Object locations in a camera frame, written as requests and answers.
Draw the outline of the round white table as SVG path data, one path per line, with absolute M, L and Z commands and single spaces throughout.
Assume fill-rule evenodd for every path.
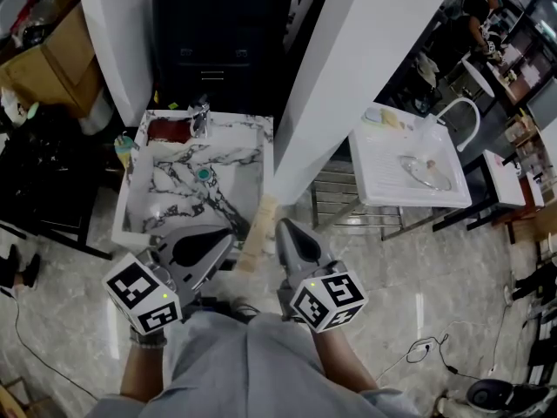
M 467 53 L 461 60 L 460 62 L 462 63 L 462 65 L 464 66 L 465 70 L 468 72 L 468 74 L 472 77 L 472 79 L 476 82 L 476 84 L 490 97 L 490 98 L 494 98 L 494 92 L 493 89 L 491 88 L 491 86 L 489 85 L 489 83 L 487 82 L 487 80 L 483 77 L 483 75 L 481 74 L 481 72 L 476 69 L 469 61 L 468 58 L 470 58 L 470 53 Z

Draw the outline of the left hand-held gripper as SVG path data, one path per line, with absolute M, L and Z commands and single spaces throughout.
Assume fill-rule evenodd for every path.
M 154 334 L 184 318 L 194 292 L 220 269 L 235 240 L 223 226 L 178 228 L 157 249 L 126 254 L 104 277 L 104 288 L 136 331 Z

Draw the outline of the person's left forearm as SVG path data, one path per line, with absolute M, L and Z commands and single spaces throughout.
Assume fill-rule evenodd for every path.
M 142 335 L 130 327 L 131 349 L 120 386 L 123 397 L 147 403 L 163 391 L 163 330 Z

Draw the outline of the chrome basin faucet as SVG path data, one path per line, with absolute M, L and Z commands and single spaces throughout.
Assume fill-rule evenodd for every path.
M 190 115 L 190 134 L 193 138 L 207 138 L 210 130 L 210 104 L 206 94 L 188 107 Z

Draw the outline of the person's black shoe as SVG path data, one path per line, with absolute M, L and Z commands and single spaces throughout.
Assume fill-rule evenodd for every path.
M 234 300 L 219 300 L 216 297 L 201 297 L 199 306 L 203 311 L 224 315 L 242 323 L 249 323 L 256 318 L 260 311 L 248 304 L 243 297 Z

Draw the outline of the yellow lidded cup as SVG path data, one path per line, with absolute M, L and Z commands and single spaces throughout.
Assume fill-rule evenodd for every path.
M 114 150 L 123 168 L 127 170 L 132 162 L 131 152 L 138 150 L 138 145 L 126 132 L 114 139 Z

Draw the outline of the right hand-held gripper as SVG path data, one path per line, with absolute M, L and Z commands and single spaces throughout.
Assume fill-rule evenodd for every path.
M 282 218 L 275 236 L 287 277 L 278 290 L 283 319 L 316 334 L 351 322 L 367 304 L 357 274 L 335 260 L 328 242 L 306 224 Z

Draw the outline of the tan toothbrush box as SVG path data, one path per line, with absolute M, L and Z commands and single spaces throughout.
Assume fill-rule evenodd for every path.
M 239 271 L 253 273 L 265 253 L 266 243 L 274 233 L 278 201 L 270 194 L 264 194 L 252 222 L 241 253 L 235 266 Z

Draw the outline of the person's right forearm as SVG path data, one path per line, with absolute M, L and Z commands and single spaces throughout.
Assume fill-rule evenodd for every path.
M 358 356 L 353 352 L 340 327 L 312 332 L 325 376 L 332 382 L 355 393 L 377 390 L 379 387 Z

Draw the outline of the white sink on steel stand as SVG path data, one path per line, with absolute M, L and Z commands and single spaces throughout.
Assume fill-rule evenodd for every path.
M 348 136 L 350 162 L 339 170 L 323 169 L 311 184 L 312 225 L 319 231 L 336 226 L 372 227 L 382 239 L 406 232 L 405 207 L 428 207 L 434 218 L 472 204 L 456 144 L 449 124 L 432 114 L 422 118 L 383 104 L 370 107 L 394 112 L 404 130 L 371 125 L 361 120 Z M 398 156 L 432 160 L 452 183 L 452 190 L 438 192 L 406 173 Z

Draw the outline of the black and white round device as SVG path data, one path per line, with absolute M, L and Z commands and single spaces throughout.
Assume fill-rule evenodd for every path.
M 556 398 L 556 386 L 513 384 L 495 379 L 476 381 L 466 392 L 471 407 L 505 418 L 541 418 Z

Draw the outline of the glass pot lid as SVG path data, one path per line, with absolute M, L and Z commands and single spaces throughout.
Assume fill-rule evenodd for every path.
M 451 180 L 441 172 L 434 161 L 423 161 L 414 156 L 398 156 L 402 169 L 413 179 L 438 192 L 451 191 L 453 186 Z

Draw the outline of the marble washbasin cabinet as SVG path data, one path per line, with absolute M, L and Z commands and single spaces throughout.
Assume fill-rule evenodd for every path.
M 250 230 L 273 176 L 273 119 L 212 112 L 209 136 L 185 144 L 149 141 L 156 118 L 186 120 L 186 111 L 144 113 L 125 172 L 111 239 L 129 249 L 144 248 L 184 226 L 230 227 L 238 241 Z M 213 178 L 199 182 L 208 167 Z

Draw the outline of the person's grey clothing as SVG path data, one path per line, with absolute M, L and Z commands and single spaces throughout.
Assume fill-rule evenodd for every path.
M 147 403 L 108 395 L 86 418 L 419 418 L 396 389 L 330 381 L 312 335 L 272 313 L 245 324 L 198 312 L 172 327 L 163 383 Z

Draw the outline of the black cabinet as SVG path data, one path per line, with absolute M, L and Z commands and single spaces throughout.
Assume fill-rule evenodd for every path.
M 185 110 L 269 116 L 291 0 L 152 0 L 158 96 Z

